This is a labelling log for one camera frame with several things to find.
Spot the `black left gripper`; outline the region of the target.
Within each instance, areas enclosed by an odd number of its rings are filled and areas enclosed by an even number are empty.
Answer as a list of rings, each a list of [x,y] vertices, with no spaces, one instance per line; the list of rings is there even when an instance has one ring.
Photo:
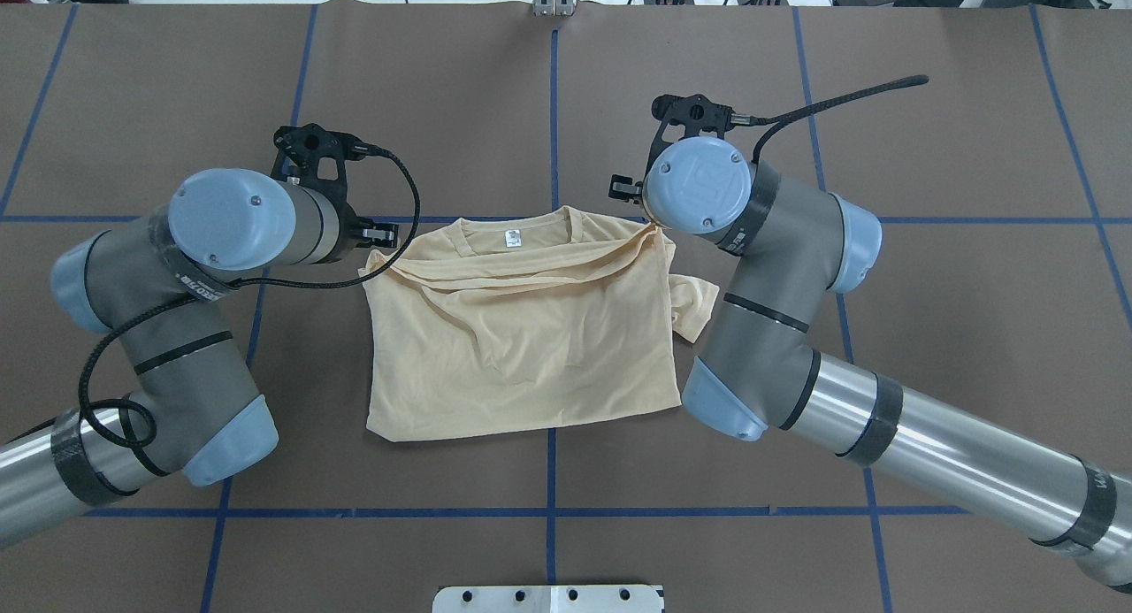
[[[361,222],[353,209],[338,209],[337,241],[334,251],[351,251],[357,247],[400,247],[400,226],[387,222]]]

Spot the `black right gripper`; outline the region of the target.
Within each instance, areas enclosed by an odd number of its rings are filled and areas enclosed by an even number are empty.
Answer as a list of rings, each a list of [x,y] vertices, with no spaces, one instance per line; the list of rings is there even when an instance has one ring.
[[[631,204],[643,202],[643,180],[633,180],[627,175],[611,175],[608,185],[608,197],[611,199],[631,199]]]

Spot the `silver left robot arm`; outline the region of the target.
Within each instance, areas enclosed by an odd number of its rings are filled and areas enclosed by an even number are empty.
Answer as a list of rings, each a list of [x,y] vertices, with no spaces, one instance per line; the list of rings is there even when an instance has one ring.
[[[51,290],[74,323],[121,342],[139,387],[80,403],[3,447],[6,549],[180,472],[230,480],[278,446],[265,396],[218,310],[273,265],[328,264],[395,247],[398,228],[355,218],[312,188],[246,169],[189,178],[168,206],[57,259]]]

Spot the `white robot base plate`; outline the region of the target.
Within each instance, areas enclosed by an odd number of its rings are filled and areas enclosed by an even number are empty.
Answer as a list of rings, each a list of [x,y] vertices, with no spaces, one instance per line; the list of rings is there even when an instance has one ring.
[[[666,612],[662,586],[646,584],[454,586],[432,612]]]

